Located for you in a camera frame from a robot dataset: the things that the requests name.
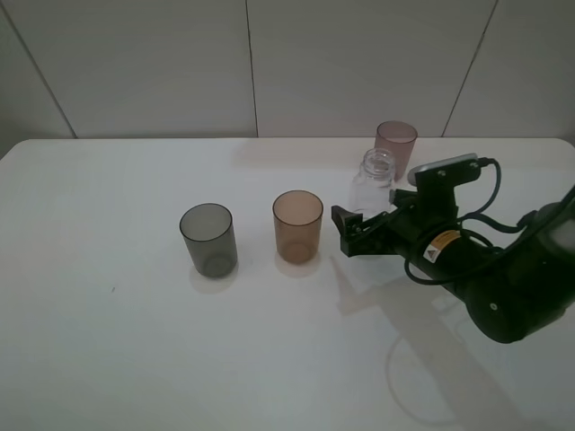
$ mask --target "wall seam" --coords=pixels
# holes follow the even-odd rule
[[[252,52],[252,32],[250,30],[250,11],[248,8],[248,0],[245,0],[245,20],[248,28],[248,48],[250,50],[250,68],[252,71],[252,95],[253,95],[253,116],[255,118],[255,135],[260,137],[260,128],[258,126],[258,107],[255,98],[255,80],[253,79],[253,52]]]
[[[456,106],[457,106],[457,103],[459,102],[459,97],[461,96],[461,93],[464,90],[465,82],[467,81],[467,77],[469,76],[469,73],[471,72],[471,69],[473,67],[473,63],[475,63],[475,59],[479,55],[479,50],[481,49],[482,44],[483,44],[483,40],[485,39],[485,33],[487,32],[487,29],[489,28],[489,24],[491,23],[491,18],[493,18],[493,15],[495,14],[495,9],[497,9],[497,6],[499,3],[500,3],[500,0],[495,0],[495,4],[491,8],[491,13],[489,15],[489,18],[487,19],[487,22],[485,23],[485,27],[483,28],[483,33],[482,33],[481,37],[479,38],[479,42],[477,43],[477,48],[475,48],[475,52],[473,53],[473,57],[471,59],[471,62],[469,63],[469,66],[467,67],[467,72],[465,72],[464,80],[461,82],[461,86],[459,87],[459,92],[457,93],[456,100],[454,101],[454,104],[451,107],[451,111],[449,112],[449,116],[447,117],[447,122],[446,122],[445,127],[443,128],[443,132],[441,133],[441,137],[445,136],[446,131],[447,131],[447,127],[449,126],[449,121],[451,121],[451,117],[453,116],[453,113],[456,111]]]
[[[52,101],[54,102],[54,105],[56,106],[56,109],[58,110],[58,112],[60,113],[60,115],[62,116],[62,119],[64,119],[64,122],[66,123],[70,133],[72,134],[72,136],[74,138],[78,138],[78,135],[75,133],[74,128],[72,127],[72,124],[70,124],[70,121],[68,120],[68,117],[66,116],[66,113],[64,113],[64,110],[62,109],[62,106],[60,106],[60,103],[58,102],[58,99],[56,98],[56,94],[54,94],[54,92],[52,92],[52,89],[50,88],[48,81],[46,80],[46,78],[44,77],[44,74],[42,73],[42,71],[40,70],[40,67],[38,66],[38,63],[36,63],[36,60],[34,59],[34,57],[32,56],[32,53],[30,52],[30,50],[28,49],[28,45],[26,45],[26,42],[24,41],[22,35],[20,34],[20,32],[18,31],[18,28],[16,27],[16,24],[14,23],[12,17],[10,16],[10,14],[8,13],[7,9],[4,6],[4,3],[2,2],[2,0],[0,0],[0,11],[2,11],[2,13],[4,14],[6,20],[8,21],[8,25],[10,26],[11,30],[13,31],[13,33],[16,36],[16,39],[18,40],[18,42],[20,43],[20,45],[22,46],[22,49],[24,50],[24,53],[26,55],[26,57],[28,57],[28,59],[31,61],[32,67],[34,67],[34,70],[36,71],[36,73],[38,74],[38,77],[40,78],[40,80],[42,81],[42,84],[44,85],[44,87],[46,88],[46,91],[48,92],[50,98],[52,99]]]

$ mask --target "white table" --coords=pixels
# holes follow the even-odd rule
[[[575,310],[503,346],[441,287],[408,281],[401,258],[340,253],[329,208],[346,206],[372,144],[17,145],[0,161],[0,428],[575,429]],[[411,165],[469,152],[500,160],[489,214],[503,223],[575,182],[557,139],[420,139]],[[493,176],[458,190],[462,211]],[[270,207],[288,189],[326,208],[321,256],[302,268],[275,254]],[[178,230],[207,201],[234,215],[239,267],[220,282],[196,274]]]

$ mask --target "cup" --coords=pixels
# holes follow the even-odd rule
[[[401,121],[386,121],[377,127],[376,148],[384,148],[395,157],[395,180],[404,174],[417,139],[417,130]]]
[[[237,264],[232,213],[219,204],[201,204],[186,212],[180,232],[196,270],[205,277],[219,278]]]
[[[278,196],[272,211],[279,256],[296,265],[312,259],[320,242],[322,201],[309,191],[292,190]]]

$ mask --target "clear glass bottle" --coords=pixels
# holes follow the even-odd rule
[[[363,213],[364,220],[389,211],[389,192],[394,175],[394,155],[383,148],[369,150],[363,156],[359,173],[351,183],[351,211]]]

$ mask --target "yellow sticker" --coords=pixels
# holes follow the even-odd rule
[[[458,231],[444,231],[434,238],[423,252],[423,257],[431,263],[435,263],[441,251],[451,242],[461,238]]]

